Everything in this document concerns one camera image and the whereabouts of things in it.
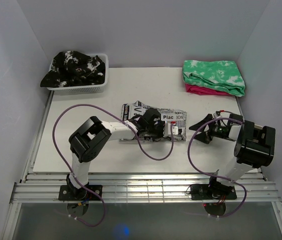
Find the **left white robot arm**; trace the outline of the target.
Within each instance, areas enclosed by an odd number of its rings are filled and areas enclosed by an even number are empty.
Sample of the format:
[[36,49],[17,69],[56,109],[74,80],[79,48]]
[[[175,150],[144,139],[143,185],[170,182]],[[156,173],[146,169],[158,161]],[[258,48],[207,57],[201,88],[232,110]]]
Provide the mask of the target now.
[[141,136],[152,139],[164,137],[166,123],[155,108],[149,108],[143,115],[136,115],[123,122],[101,121],[96,116],[86,120],[70,137],[72,170],[66,178],[69,193],[81,200],[87,195],[89,168],[108,141],[133,140]]

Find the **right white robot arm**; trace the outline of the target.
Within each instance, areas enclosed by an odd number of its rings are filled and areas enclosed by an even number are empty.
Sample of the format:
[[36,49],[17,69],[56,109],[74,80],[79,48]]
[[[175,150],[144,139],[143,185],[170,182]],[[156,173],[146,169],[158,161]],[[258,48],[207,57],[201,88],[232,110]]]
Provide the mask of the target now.
[[235,182],[245,173],[267,167],[275,154],[276,130],[259,126],[245,120],[242,115],[223,110],[209,113],[203,120],[189,127],[195,132],[194,139],[209,144],[214,138],[235,142],[233,158],[226,166],[218,169],[207,184],[190,186],[192,200],[235,200]]

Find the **newspaper print trousers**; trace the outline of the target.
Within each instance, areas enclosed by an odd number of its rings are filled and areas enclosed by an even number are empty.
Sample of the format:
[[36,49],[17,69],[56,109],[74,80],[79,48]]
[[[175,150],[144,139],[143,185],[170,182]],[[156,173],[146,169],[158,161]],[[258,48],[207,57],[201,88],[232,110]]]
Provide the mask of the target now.
[[184,110],[157,108],[138,100],[122,105],[121,119],[137,126],[137,135],[141,141],[187,139],[187,112]]

